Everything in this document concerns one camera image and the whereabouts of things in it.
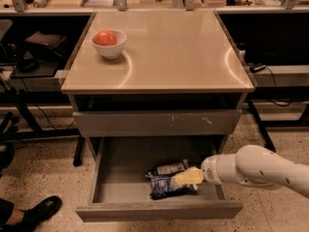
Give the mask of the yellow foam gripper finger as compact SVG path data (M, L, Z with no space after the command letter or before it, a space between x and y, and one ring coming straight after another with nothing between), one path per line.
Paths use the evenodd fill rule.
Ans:
M197 167L190 167L171 178L172 186L199 185L204 181L203 171Z

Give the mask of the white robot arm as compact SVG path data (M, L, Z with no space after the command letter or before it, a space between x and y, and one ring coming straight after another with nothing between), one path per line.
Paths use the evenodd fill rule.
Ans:
M309 197L309 166L280 157L262 146L246 145L236 153L204 159L171 178L173 186L234 183L243 187L286 187Z

